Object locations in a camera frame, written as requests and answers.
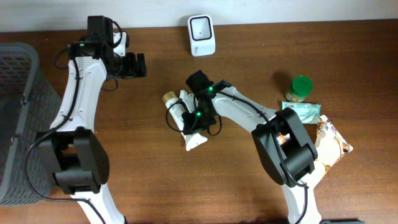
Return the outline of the white tube gold cap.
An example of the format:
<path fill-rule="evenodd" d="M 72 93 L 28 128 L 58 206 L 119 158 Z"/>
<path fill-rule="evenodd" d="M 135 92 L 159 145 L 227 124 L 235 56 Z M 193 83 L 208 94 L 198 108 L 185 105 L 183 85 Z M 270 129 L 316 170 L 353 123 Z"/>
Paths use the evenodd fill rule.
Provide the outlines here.
<path fill-rule="evenodd" d="M 168 113 L 170 113 L 171 117 L 173 117 L 173 120 L 177 125 L 177 129 L 180 131 L 185 140 L 186 151 L 190 151 L 193 148 L 207 142 L 208 138 L 202 136 L 199 133 L 189 135 L 185 135 L 184 133 L 182 133 L 184 127 L 182 114 L 186 112 L 186 110 L 184 108 L 184 105 L 182 104 L 183 101 L 173 91 L 167 92 L 162 97 L 162 100 L 169 111 Z"/>

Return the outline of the green lid jar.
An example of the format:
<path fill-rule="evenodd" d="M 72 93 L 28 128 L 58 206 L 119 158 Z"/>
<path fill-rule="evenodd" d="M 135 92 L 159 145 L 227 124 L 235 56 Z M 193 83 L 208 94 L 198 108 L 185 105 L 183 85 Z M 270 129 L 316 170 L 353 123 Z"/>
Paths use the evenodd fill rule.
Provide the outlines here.
<path fill-rule="evenodd" d="M 309 77 L 295 77 L 287 90 L 285 97 L 288 101 L 301 103 L 313 90 L 313 82 Z"/>

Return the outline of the teal snack packet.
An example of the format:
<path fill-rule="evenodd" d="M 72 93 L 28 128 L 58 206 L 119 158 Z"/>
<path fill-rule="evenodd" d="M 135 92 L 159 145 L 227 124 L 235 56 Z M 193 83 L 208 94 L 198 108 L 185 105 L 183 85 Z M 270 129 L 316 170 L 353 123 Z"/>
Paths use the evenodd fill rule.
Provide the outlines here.
<path fill-rule="evenodd" d="M 299 116 L 303 124 L 317 124 L 320 118 L 321 105 L 312 103 L 295 103 L 283 101 L 282 109 L 290 108 Z"/>

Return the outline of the beige brown snack bag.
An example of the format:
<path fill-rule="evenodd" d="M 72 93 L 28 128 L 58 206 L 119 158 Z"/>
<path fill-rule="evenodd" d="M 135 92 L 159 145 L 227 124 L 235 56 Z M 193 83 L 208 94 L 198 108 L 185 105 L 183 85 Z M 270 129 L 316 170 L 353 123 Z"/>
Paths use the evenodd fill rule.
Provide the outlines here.
<path fill-rule="evenodd" d="M 338 132 L 327 116 L 321 115 L 317 123 L 315 149 L 318 157 L 314 161 L 315 169 L 306 175 L 303 181 L 314 188 L 342 157 L 353 150 Z"/>

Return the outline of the orange small carton box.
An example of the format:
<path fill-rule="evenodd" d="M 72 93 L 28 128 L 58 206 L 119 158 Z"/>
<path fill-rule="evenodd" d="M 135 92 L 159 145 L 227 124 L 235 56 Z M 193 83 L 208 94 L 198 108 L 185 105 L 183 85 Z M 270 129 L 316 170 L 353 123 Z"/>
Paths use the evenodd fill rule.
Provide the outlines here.
<path fill-rule="evenodd" d="M 279 145 L 283 145 L 285 142 L 290 140 L 290 134 L 281 134 L 281 133 L 279 133 L 276 136 L 276 140 L 277 140 Z"/>

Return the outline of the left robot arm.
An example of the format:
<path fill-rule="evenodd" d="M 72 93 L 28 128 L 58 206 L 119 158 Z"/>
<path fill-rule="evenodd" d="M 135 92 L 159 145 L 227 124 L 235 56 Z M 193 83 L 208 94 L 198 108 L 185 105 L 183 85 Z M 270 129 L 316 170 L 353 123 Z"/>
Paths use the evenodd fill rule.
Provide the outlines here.
<path fill-rule="evenodd" d="M 30 148 L 49 181 L 67 195 L 65 201 L 78 202 L 91 223 L 127 222 L 109 191 L 109 157 L 94 123 L 104 82 L 147 75 L 144 54 L 127 52 L 128 46 L 129 35 L 116 21 L 88 17 L 87 34 L 65 49 L 68 82 L 59 112 Z"/>

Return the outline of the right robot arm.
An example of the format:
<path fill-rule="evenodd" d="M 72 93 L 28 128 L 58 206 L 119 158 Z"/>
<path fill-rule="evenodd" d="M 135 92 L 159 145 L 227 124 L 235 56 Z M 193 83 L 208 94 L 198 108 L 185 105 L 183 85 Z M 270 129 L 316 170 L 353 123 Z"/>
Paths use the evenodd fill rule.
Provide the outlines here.
<path fill-rule="evenodd" d="M 289 223 L 321 223 L 310 181 L 317 150 L 295 111 L 272 110 L 243 96 L 225 80 L 213 82 L 201 71 L 186 84 L 193 93 L 184 103 L 184 134 L 196 134 L 225 117 L 251 133 L 261 164 L 268 176 L 282 186 Z"/>

